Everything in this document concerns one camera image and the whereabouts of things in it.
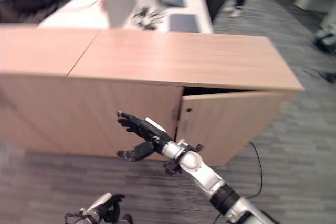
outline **black cable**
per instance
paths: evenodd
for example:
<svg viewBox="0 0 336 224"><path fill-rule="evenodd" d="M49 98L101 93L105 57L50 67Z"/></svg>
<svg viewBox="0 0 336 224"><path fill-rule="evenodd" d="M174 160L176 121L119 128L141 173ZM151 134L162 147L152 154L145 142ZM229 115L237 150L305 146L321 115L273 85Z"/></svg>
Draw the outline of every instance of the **black cable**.
<svg viewBox="0 0 336 224"><path fill-rule="evenodd" d="M100 0L95 0L93 3L91 3L89 5L86 5L86 6L64 8L64 11L65 12L78 12L78 11L81 11L81 10L85 10L85 9L88 9L88 8L92 7L98 1L100 1Z"/></svg>
<svg viewBox="0 0 336 224"><path fill-rule="evenodd" d="M217 215L216 219L214 220L214 224L216 224L216 222L218 221L219 217L221 216L221 212Z"/></svg>
<svg viewBox="0 0 336 224"><path fill-rule="evenodd" d="M261 193L262 188L264 186L264 179L262 177L263 167L261 166L261 161L260 161L259 153L258 153L256 147L254 146L254 144L251 141L250 141L250 144L252 145L253 149L256 151L258 162L259 162L259 166L260 166L260 189L259 189L259 191L256 194L251 195L249 197L246 197L247 199L252 199L254 197L257 197Z"/></svg>

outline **light wood surface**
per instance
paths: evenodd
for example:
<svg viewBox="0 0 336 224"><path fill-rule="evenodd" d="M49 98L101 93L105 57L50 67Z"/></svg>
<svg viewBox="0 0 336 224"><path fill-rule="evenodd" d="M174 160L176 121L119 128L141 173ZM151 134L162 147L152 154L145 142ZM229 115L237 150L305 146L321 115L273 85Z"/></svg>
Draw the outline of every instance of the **light wood surface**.
<svg viewBox="0 0 336 224"><path fill-rule="evenodd" d="M104 30L69 76L176 86L303 90L269 39L258 36Z"/></svg>
<svg viewBox="0 0 336 224"><path fill-rule="evenodd" d="M270 92L183 97L176 141L202 144L207 165L224 165L270 122L283 98Z"/></svg>
<svg viewBox="0 0 336 224"><path fill-rule="evenodd" d="M66 75L97 33L97 30L2 26L0 71Z"/></svg>
<svg viewBox="0 0 336 224"><path fill-rule="evenodd" d="M117 122L119 110L141 119L148 116L174 137L182 87L78 79L74 88L113 146L114 152L110 156L115 156L118 150L133 149L143 141L120 126ZM165 160L158 154L148 159Z"/></svg>
<svg viewBox="0 0 336 224"><path fill-rule="evenodd" d="M142 141L117 123L118 110L151 116L173 135L182 92L181 87L36 76L3 76L1 88L18 112L64 150L61 153L98 156L115 156ZM40 142L29 136L25 140L32 149ZM36 150L44 149L41 145Z"/></svg>
<svg viewBox="0 0 336 224"><path fill-rule="evenodd" d="M0 91L0 140L27 150L58 152L62 148L47 138L28 118L21 115L16 106Z"/></svg>

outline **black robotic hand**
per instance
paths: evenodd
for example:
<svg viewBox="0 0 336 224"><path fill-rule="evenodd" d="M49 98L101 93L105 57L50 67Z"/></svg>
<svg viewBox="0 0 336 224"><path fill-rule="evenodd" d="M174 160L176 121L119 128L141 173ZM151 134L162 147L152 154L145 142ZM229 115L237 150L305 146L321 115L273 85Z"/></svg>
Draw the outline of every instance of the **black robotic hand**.
<svg viewBox="0 0 336 224"><path fill-rule="evenodd" d="M146 120L118 111L118 122L123 127L127 127L128 132L134 132L139 137L145 139L145 142L139 144L129 151L118 151L118 157L128 161L142 160L153 152L161 154L164 145L172 140L167 133L158 129Z"/></svg>

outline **open cabinet door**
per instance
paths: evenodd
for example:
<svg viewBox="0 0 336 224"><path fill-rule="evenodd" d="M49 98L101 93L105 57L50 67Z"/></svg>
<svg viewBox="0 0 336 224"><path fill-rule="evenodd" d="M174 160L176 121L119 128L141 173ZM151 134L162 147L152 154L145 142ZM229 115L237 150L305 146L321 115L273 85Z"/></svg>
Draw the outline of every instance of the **open cabinet door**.
<svg viewBox="0 0 336 224"><path fill-rule="evenodd" d="M224 165L270 122L285 98L253 91L183 96L176 141L202 144L207 165Z"/></svg>

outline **wire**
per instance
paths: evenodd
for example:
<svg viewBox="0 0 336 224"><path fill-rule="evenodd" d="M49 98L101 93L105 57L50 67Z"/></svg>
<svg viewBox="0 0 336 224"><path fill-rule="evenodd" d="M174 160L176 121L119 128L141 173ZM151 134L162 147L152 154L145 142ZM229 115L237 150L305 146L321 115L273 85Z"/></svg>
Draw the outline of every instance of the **wire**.
<svg viewBox="0 0 336 224"><path fill-rule="evenodd" d="M261 161L260 161L259 153L258 153L258 151L257 151L257 148L256 148L256 147L254 146L254 144L252 143L252 141L250 141L250 144L252 145L253 149L256 151L257 158L258 158L258 163L259 163L259 166L260 166L260 189L259 189L259 191L258 191L256 194L251 195L251 196L249 196L249 197L246 197L247 199L252 199L252 198L254 198L254 197L257 197L257 196L261 193L261 191L263 190L262 188L263 188L263 186L264 186L264 179L263 179L263 177L262 177L263 167L261 166Z"/></svg>
<svg viewBox="0 0 336 224"><path fill-rule="evenodd" d="M315 73L317 73L319 76L316 76L315 74L312 74L311 72L307 71L306 69L309 69L310 71L314 71ZM323 74L321 74L321 72L319 72L318 70L316 69L312 69L312 68L306 68L306 69L303 69L303 71L307 74L309 74L310 76L313 76L315 78L324 78L325 79L325 76Z"/></svg>
<svg viewBox="0 0 336 224"><path fill-rule="evenodd" d="M216 224L216 222L218 221L219 217L221 216L221 212L217 215L216 219L214 220L214 224Z"/></svg>
<svg viewBox="0 0 336 224"><path fill-rule="evenodd" d="M96 0L93 3L91 3L90 5L86 5L86 6L79 6L79 7L74 7L74 8L64 8L64 11L65 12L78 12L80 10L85 10L85 9L88 9L88 8L92 7L98 1L100 1L100 0Z"/></svg>

